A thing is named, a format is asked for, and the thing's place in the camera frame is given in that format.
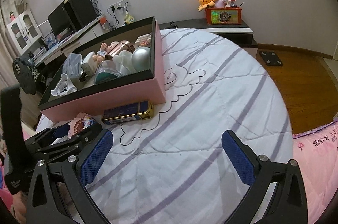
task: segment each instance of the power outlet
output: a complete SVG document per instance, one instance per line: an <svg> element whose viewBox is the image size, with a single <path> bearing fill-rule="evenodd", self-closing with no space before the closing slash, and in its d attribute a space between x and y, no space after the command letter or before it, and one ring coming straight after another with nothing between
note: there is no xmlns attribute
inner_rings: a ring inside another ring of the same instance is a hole
<svg viewBox="0 0 338 224"><path fill-rule="evenodd" d="M112 8L114 6L115 9L117 9L118 5L121 5L122 7L124 6L128 7L128 6L131 6L131 3L130 3L130 0L121 0L121 1L118 1L117 3L110 5L109 8Z"/></svg>

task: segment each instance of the storage box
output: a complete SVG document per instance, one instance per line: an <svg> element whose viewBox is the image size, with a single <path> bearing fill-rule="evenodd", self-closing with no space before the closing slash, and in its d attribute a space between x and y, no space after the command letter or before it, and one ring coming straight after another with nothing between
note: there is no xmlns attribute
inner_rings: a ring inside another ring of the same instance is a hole
<svg viewBox="0 0 338 224"><path fill-rule="evenodd" d="M101 121L107 125L110 125L135 120L145 120L153 116L153 105L148 101L143 101L105 110Z"/></svg>
<svg viewBox="0 0 338 224"><path fill-rule="evenodd" d="M227 8L206 8L206 19L209 25L220 23L227 24L242 24L242 8L227 7Z"/></svg>
<svg viewBox="0 0 338 224"><path fill-rule="evenodd" d="M62 96L51 96L62 74L62 67L45 91L39 109L53 122L67 121L80 112L92 116L102 115L104 110L135 102L165 103L162 41L154 17L120 27L80 46L73 53L84 58L89 52L100 50L102 43L128 40L134 43L137 37L151 33L150 69L126 75L102 84L93 85Z"/></svg>

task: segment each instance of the pink box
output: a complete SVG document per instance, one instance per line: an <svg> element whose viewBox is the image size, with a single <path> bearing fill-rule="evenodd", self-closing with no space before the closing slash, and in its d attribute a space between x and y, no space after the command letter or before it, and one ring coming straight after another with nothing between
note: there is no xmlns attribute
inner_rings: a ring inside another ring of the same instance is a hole
<svg viewBox="0 0 338 224"><path fill-rule="evenodd" d="M59 122L71 120L80 112L92 116L102 115L104 110L134 102L148 100L152 104L165 103L162 40L154 17L106 33L80 46L73 53L82 54L84 58L89 52L98 51L102 42L111 43L115 40L126 39L133 43L138 36L148 33L152 33L149 70L81 89L55 99L51 96L50 90L55 88L60 79L61 67L41 99L39 105L41 113L51 121Z"/></svg>

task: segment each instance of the white duvet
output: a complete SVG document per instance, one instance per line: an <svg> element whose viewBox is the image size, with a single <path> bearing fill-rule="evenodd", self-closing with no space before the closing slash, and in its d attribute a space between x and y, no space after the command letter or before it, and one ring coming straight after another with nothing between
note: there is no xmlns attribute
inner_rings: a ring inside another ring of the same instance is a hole
<svg viewBox="0 0 338 224"><path fill-rule="evenodd" d="M232 129L256 154L287 162L287 110L264 68L231 41L196 29L161 34L167 102L152 119L104 126L114 145L87 190L111 223L224 223L248 186L222 133ZM38 130L51 125L44 117Z"/></svg>

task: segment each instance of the orange octopus plush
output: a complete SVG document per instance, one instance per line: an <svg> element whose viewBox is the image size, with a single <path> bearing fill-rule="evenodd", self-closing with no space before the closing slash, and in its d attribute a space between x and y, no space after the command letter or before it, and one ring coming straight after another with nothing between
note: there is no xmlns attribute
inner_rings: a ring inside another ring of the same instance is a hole
<svg viewBox="0 0 338 224"><path fill-rule="evenodd" d="M202 11L203 9L206 9L208 6L214 6L215 2L217 0L198 0L200 3L200 6L198 7L198 11Z"/></svg>

